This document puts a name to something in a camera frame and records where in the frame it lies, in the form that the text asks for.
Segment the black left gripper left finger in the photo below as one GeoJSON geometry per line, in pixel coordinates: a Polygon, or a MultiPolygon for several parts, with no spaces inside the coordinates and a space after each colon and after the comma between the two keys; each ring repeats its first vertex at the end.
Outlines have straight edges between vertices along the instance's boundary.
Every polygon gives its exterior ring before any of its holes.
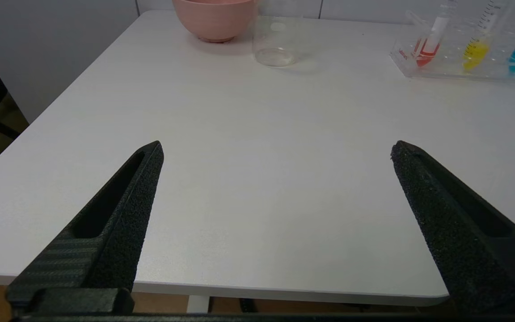
{"type": "Polygon", "coordinates": [[[133,288],[164,152],[137,149],[8,286],[8,301],[51,288],[133,288]]]}

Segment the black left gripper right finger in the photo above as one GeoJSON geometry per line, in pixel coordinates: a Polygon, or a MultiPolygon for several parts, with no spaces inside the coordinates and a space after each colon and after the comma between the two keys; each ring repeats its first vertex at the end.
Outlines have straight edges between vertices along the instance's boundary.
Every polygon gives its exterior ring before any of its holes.
{"type": "Polygon", "coordinates": [[[398,141],[391,159],[457,309],[515,314],[515,224],[418,146],[398,141]]]}

